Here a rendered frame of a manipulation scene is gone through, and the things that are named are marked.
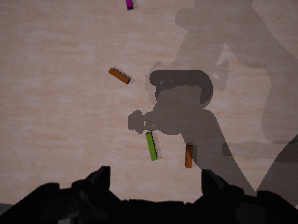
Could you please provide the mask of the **small magenta block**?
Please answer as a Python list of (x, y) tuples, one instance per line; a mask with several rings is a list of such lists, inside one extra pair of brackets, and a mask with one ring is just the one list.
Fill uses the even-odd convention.
[(131, 0), (126, 0), (126, 5), (127, 5), (127, 10), (133, 9)]

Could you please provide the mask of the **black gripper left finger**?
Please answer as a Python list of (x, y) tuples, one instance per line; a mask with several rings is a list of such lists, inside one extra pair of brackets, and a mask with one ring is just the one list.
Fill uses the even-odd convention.
[(60, 184), (52, 182), (39, 186), (0, 215), (0, 224), (58, 224), (69, 218), (70, 224), (83, 224), (92, 218), (99, 222), (139, 212), (109, 190), (110, 166), (102, 166), (85, 179), (73, 182), (71, 188), (59, 189)]

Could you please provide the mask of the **orange rod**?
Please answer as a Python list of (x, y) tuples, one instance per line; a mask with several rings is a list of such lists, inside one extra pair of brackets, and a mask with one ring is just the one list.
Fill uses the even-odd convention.
[(127, 78), (126, 76), (124, 76), (120, 72), (116, 71), (112, 67), (110, 68), (109, 73), (112, 74), (113, 76), (115, 76), (116, 78), (120, 79), (121, 81), (123, 81), (126, 84), (128, 84), (130, 82), (129, 78)]
[(186, 145), (186, 155), (185, 155), (185, 167), (192, 168), (192, 145)]

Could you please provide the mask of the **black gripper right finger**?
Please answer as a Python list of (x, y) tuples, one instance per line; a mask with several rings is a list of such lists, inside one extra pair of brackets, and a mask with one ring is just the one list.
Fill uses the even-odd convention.
[(202, 169), (201, 189), (204, 195), (175, 213), (215, 224), (298, 224), (298, 209), (271, 191), (259, 190), (257, 197), (245, 195), (242, 188), (229, 185), (210, 169)]

